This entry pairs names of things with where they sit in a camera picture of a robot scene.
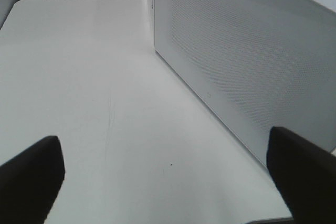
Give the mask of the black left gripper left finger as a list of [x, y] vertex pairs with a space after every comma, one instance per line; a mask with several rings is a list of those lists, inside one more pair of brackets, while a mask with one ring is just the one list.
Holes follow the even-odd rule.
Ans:
[[44, 223], [65, 179], [60, 140], [46, 136], [1, 165], [1, 223]]

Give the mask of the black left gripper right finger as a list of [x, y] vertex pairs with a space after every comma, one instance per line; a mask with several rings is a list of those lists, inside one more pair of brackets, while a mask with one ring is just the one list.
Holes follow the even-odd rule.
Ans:
[[295, 223], [335, 223], [335, 156], [285, 127], [269, 133], [267, 169]]

